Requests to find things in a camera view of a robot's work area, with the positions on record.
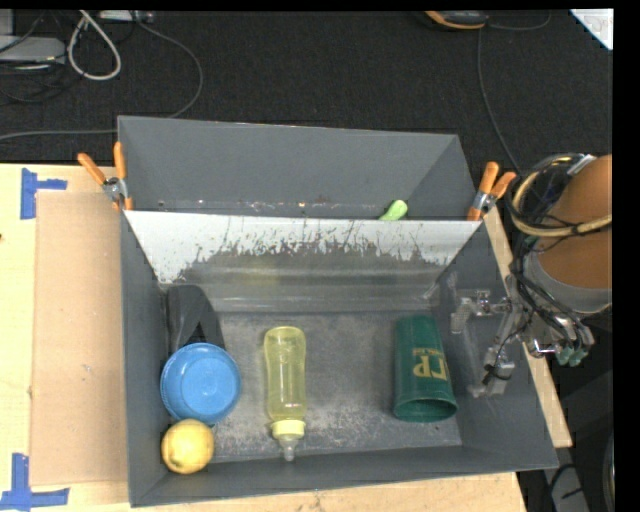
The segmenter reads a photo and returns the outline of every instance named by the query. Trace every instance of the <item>cable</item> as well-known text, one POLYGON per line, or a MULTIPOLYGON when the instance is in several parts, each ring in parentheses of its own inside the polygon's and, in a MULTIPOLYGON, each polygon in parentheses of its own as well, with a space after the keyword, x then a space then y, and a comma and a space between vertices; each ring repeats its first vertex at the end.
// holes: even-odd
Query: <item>cable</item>
POLYGON ((555 242, 553 242, 550 246, 545 247, 544 249, 531 249, 531 252, 534 252, 536 254, 544 254, 547 251, 550 251, 551 249, 553 249, 556 245, 561 244, 562 242, 564 242, 565 240, 569 239, 570 237, 568 236, 563 236, 562 238, 558 238, 555 242))
POLYGON ((538 30, 538 29, 544 28, 549 24, 550 21, 551 21, 551 10, 549 10, 547 19, 544 22, 540 23, 540 25, 535 25, 533 27, 512 27, 508 25, 496 25, 493 23, 487 23, 487 27, 497 28, 499 30, 511 30, 513 32, 526 32, 528 30, 538 30))
POLYGON ((194 55, 194 53, 189 50, 189 48, 187 48, 185 45, 183 45, 182 43, 180 43, 179 41, 176 41, 175 39, 172 39, 169 36, 165 36, 164 34, 161 34, 160 32, 157 32, 156 30, 153 30, 152 28, 148 27, 147 25, 145 25, 142 22, 138 22, 138 24, 140 25, 141 28, 143 28, 144 30, 146 30, 147 32, 161 38, 164 39, 165 41, 169 41, 172 44, 175 44, 176 46, 178 46, 179 48, 182 48, 188 55, 189 57, 191 57, 191 59, 193 60, 193 62, 195 63, 196 67, 198 68, 198 88, 196 90, 196 93, 194 94, 193 98, 191 98, 191 101, 189 101, 189 103, 187 103, 184 107, 182 107, 180 110, 178 110, 177 112, 171 114, 170 116, 168 116, 169 118, 174 118, 174 117, 179 117, 182 114, 184 114, 187 110, 189 110, 191 108, 191 106, 198 100, 198 98, 200 97, 200 94, 202 93, 202 87, 204 85, 204 73, 202 72, 202 66, 200 65, 200 61, 198 60, 198 58, 194 55))
MULTIPOLYGON (((549 15, 547 16, 547 19, 544 21, 544 23, 541 23, 540 25, 536 25, 533 27, 508 27, 505 25, 492 25, 492 24, 488 24, 487 27, 489 28, 495 28, 495 29, 499 29, 499 30, 512 30, 512 31, 516 31, 516 32, 524 32, 524 31, 529 31, 529 30, 539 30, 543 27, 546 27, 547 24, 551 21, 551 11, 549 11, 549 15)), ((507 154, 507 156, 509 157, 509 160, 511 161, 511 164, 513 165, 513 168, 516 170, 516 172, 520 175, 522 175, 522 171, 520 170, 520 166, 518 165, 517 160, 515 159, 515 157, 513 156, 513 153, 511 153, 511 150, 509 149, 509 146, 507 145, 507 142, 505 141, 502 132, 500 131, 500 128, 498 127, 498 123, 496 122, 495 116, 493 114, 493 110, 491 108, 491 105, 489 104, 489 98, 487 96, 487 92, 484 86, 484 78, 482 76, 482 32, 484 29, 478 30, 478 50, 477 50, 477 70, 478 70, 478 81, 480 82, 480 92, 482 94, 482 100, 484 101, 484 105, 485 108, 487 109, 487 113, 489 114, 489 119, 491 120, 491 125, 493 127, 493 130, 495 131, 496 135, 498 136, 498 139, 500 140, 500 144, 502 145, 502 148, 504 149, 505 153, 507 154)))
POLYGON ((481 59, 481 55, 482 55, 482 30, 478 30, 478 64, 477 64, 477 68, 478 68, 478 80, 480 82, 480 92, 482 93, 482 99, 484 101, 484 106, 487 109, 487 113, 489 114, 489 119, 491 119, 491 125, 493 126, 493 131, 496 132, 496 135, 498 136, 498 139, 500 140, 500 144, 502 144, 502 148, 504 149, 505 153, 507 153, 507 155, 509 156, 509 160, 511 160, 511 163, 513 164, 513 168, 516 170, 516 172, 518 174, 522 174, 522 171, 520 170, 520 166, 518 165, 518 162, 516 161, 515 157, 513 156, 513 154, 511 153, 511 150, 509 149, 509 146, 507 146, 506 141, 504 140, 504 137, 502 136, 502 132, 500 132, 500 128, 498 128, 498 123, 496 122, 496 119, 493 115, 493 110, 491 109, 491 105, 489 104, 489 98, 487 97, 487 92, 485 90, 484 87, 484 79, 482 77, 482 59, 481 59))
POLYGON ((578 350, 584 347, 585 340, 583 340, 582 331, 583 329, 585 329, 585 326, 578 315, 571 308, 556 300, 555 297, 553 297, 547 290, 532 282, 524 275, 524 258, 527 253, 524 248, 524 244, 518 246, 517 251, 514 251, 514 259, 510 265, 511 274, 517 281, 518 294, 524 300, 524 302, 529 305, 532 311, 532 315, 534 313, 537 314, 538 317, 549 327, 559 333, 563 333, 563 335, 565 332, 564 326, 558 321, 558 319, 549 309, 542 307, 538 303, 538 301, 534 299, 534 297, 531 295, 530 290, 535 293, 541 300, 543 300, 548 306, 566 315, 576 327, 576 340, 573 342, 574 349, 578 350))
POLYGON ((0 77, 6 77, 7 84, 12 85, 0 88, 0 94, 9 99, 0 103, 0 106, 43 103, 59 96, 82 80, 82 77, 74 73, 70 81, 63 81, 67 70, 70 68, 59 63, 49 63, 44 67, 0 64, 0 77))
POLYGON ((102 80, 102 81, 111 80, 112 78, 118 76, 118 74, 120 73, 120 70, 122 69, 122 61, 120 59, 120 53, 118 53, 118 49, 116 48, 115 44, 113 44, 113 41, 111 41, 111 39, 106 34, 106 32, 102 30, 102 27, 98 25, 98 23, 91 17, 91 15, 83 9, 79 9, 79 11, 83 17, 80 20, 80 22, 76 25, 76 28, 73 31, 73 34, 71 35, 71 41, 69 41, 69 46, 67 46, 67 56, 69 57, 69 64, 73 69, 76 70, 76 72, 79 75, 82 75, 84 78, 88 78, 89 80, 102 80), (73 56, 73 50, 76 46, 76 43, 78 42, 78 36, 80 35, 80 32, 82 30, 86 30, 89 27, 89 25, 91 25, 96 30, 96 32, 100 34, 102 39, 104 39, 105 43, 107 43, 107 46, 109 46, 109 48, 113 53, 113 56, 116 59, 114 70, 111 73, 108 73, 106 75, 92 75, 90 73, 87 73, 85 70, 80 68, 80 66, 78 66, 73 56))
MULTIPOLYGON (((147 32, 150 32, 154 35, 156 35, 157 37, 160 37, 162 39, 165 39, 166 41, 175 44, 176 46, 182 48, 194 61, 197 69, 198 69, 198 88, 196 90, 196 93, 194 94, 193 98, 191 98, 191 100, 184 106, 182 107, 180 110, 178 110, 177 112, 174 112, 173 114, 167 116, 167 118, 172 119, 172 118, 176 118, 181 116, 182 114, 184 114, 189 108, 191 108, 191 106, 198 100, 198 98, 200 97, 200 94, 202 92, 202 88, 204 86, 204 73, 202 71, 202 66, 200 64, 200 61, 198 60, 198 58, 195 56, 195 54, 189 49, 187 48, 185 45, 183 45, 182 43, 180 43, 179 41, 176 41, 175 39, 169 37, 169 36, 165 36, 164 34, 157 32, 156 30, 152 30, 149 27, 147 27, 146 25, 142 24, 141 22, 139 22, 140 27, 144 28, 147 32)), ((14 132, 14 133, 8 133, 6 135, 0 135, 0 142, 5 141, 5 140, 10 140, 10 139, 15 139, 15 138, 20 138, 20 137, 33 137, 33 136, 37 136, 37 135, 105 135, 105 134, 113 134, 113 133, 117 133, 117 130, 114 128, 106 128, 106 129, 97 129, 97 130, 42 130, 42 131, 26 131, 26 132, 14 132)))
MULTIPOLYGON (((577 469, 577 466, 575 464, 571 463, 567 463, 567 464, 563 464, 562 466, 560 466, 558 468, 558 470, 556 471, 556 473, 553 475, 553 478, 551 479, 551 483, 549 484, 549 496, 551 497, 551 500, 553 501, 553 491, 555 490, 556 485, 558 484, 558 481, 560 480, 560 477, 562 476, 562 474, 567 470, 567 469, 577 469)), ((582 491, 582 487, 578 487, 575 491, 571 491, 565 495, 562 496, 562 499, 566 499, 569 498, 570 496, 573 496, 574 494, 577 494, 578 492, 582 491)))
POLYGON ((44 9, 40 11, 40 14, 36 18, 36 20, 31 24, 31 26, 29 27, 29 30, 27 30, 27 32, 23 36, 20 36, 18 39, 13 40, 9 44, 0 48, 0 54, 10 50, 14 46, 18 46, 20 43, 24 42, 29 36, 31 36, 31 34, 33 34, 33 31, 36 29, 36 26, 38 25, 38 23, 40 23, 40 21, 42 20, 44 13, 45 13, 44 9))
MULTIPOLYGON (((564 188, 571 181, 572 176, 579 172, 580 169, 593 159, 595 159, 595 157, 582 153, 561 153, 551 155, 540 161, 533 168, 533 170, 540 171, 540 174, 538 175, 538 178, 532 182, 532 187, 528 190, 527 195, 523 197, 519 213, 514 212, 513 189, 517 183, 519 183, 520 179, 517 179, 510 184, 505 194, 504 201, 507 211, 514 215, 519 215, 521 220, 534 226, 540 226, 545 220, 555 220, 559 224, 565 226, 575 225, 574 223, 558 219, 549 212, 557 199, 562 195, 564 188), (542 177, 547 178, 546 189, 539 194, 534 185, 537 186, 538 183, 542 181, 542 177), (533 192, 532 199, 535 197, 536 202, 532 208, 528 207, 528 213, 524 213, 524 205, 528 206, 528 203, 530 202, 528 197, 529 192, 533 192)), ((512 244, 514 259, 521 259, 524 257, 525 252, 530 252, 532 250, 529 247, 529 245, 532 245, 529 244, 529 240, 532 238, 534 239, 532 243, 538 239, 538 237, 527 235, 518 230, 514 232, 512 244)))
POLYGON ((511 193, 510 191, 508 191, 508 197, 505 201, 505 204, 507 205, 507 208, 511 213, 511 219, 513 220, 513 223, 520 231, 527 235, 538 237, 566 238, 569 236, 583 236, 595 231, 599 231, 600 229, 603 229, 612 223, 613 214, 604 215, 603 217, 600 217, 598 219, 581 222, 579 224, 572 224, 561 221, 561 223, 565 224, 565 226, 562 227, 527 223, 521 215, 521 203, 525 193, 529 190, 532 183, 540 175, 540 173, 541 171, 534 171, 530 173, 529 176, 527 176, 522 184, 517 188, 513 198, 511 198, 511 193))
POLYGON ((513 331, 511 331, 511 333, 509 333, 507 336, 505 336, 504 340, 502 340, 502 343, 500 343, 500 346, 498 347, 498 351, 496 352, 496 359, 493 362, 493 365, 490 368, 485 367, 485 370, 487 370, 488 372, 491 372, 491 369, 495 368, 498 365, 498 361, 500 360, 500 354, 502 353, 502 350, 504 349, 505 345, 508 343, 508 341, 511 338, 516 337, 518 334, 524 332, 524 330, 527 328, 527 326, 531 323, 531 320, 533 320, 533 312, 531 312, 529 314, 529 318, 527 318, 522 325, 520 325, 517 329, 514 329, 513 331))

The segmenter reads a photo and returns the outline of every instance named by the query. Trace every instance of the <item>yellow lemon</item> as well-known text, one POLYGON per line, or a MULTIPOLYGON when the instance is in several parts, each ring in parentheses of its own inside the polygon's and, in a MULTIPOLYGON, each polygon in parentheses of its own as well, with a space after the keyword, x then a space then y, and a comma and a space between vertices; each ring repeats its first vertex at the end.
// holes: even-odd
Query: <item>yellow lemon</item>
POLYGON ((162 460, 171 471, 183 475, 195 473, 213 457, 213 432, 198 420, 182 420, 167 430, 161 451, 162 460))

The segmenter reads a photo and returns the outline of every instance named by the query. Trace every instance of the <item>green cup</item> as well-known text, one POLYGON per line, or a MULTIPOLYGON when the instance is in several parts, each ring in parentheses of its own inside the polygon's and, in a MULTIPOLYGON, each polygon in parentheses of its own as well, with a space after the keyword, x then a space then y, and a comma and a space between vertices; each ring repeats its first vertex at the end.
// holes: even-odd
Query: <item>green cup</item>
POLYGON ((401 318, 396 322, 393 414, 403 421, 431 423, 457 410, 435 319, 401 318))

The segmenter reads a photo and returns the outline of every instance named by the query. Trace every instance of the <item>bottle cap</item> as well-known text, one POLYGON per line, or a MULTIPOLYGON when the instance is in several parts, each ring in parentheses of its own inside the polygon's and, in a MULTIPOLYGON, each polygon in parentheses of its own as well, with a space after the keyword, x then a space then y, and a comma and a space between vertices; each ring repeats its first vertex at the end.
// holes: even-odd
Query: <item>bottle cap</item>
POLYGON ((302 437, 304 427, 305 423, 302 420, 280 420, 271 425, 271 432, 276 439, 281 436, 302 437))

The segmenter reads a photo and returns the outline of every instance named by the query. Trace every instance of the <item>orange object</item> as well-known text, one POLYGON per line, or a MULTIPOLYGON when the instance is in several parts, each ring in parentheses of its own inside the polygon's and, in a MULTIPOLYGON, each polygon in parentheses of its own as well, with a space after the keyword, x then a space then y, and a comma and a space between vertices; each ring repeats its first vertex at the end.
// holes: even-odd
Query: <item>orange object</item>
POLYGON ((127 167, 124 164, 124 154, 122 153, 122 143, 120 141, 113 145, 113 161, 116 166, 116 176, 118 179, 127 177, 127 167))
POLYGON ((107 178, 93 159, 86 153, 78 153, 78 162, 84 167, 98 185, 105 185, 107 178))
POLYGON ((431 18, 436 23, 439 23, 440 25, 443 25, 445 27, 455 28, 458 30, 477 30, 484 27, 486 24, 484 16, 480 16, 479 14, 476 14, 476 16, 474 16, 478 18, 475 22, 470 22, 469 21, 470 16, 469 15, 465 16, 464 12, 459 13, 460 15, 462 15, 462 17, 458 21, 456 21, 458 18, 455 16, 455 11, 424 11, 424 12, 427 16, 429 16, 429 18, 431 18), (446 16, 446 15, 443 15, 443 13, 452 13, 454 14, 454 16, 451 16, 451 15, 446 16))
POLYGON ((509 183, 516 177, 515 172, 505 172, 496 183, 499 172, 500 166, 496 162, 487 163, 478 187, 478 193, 467 212, 467 220, 480 220, 493 204, 505 194, 509 183))
POLYGON ((120 142, 116 142, 113 146, 113 160, 116 168, 116 177, 107 180, 104 173, 88 154, 78 153, 78 162, 111 198, 114 210, 120 211, 121 208, 124 210, 133 210, 133 199, 129 196, 127 183, 125 181, 127 177, 127 167, 120 142))

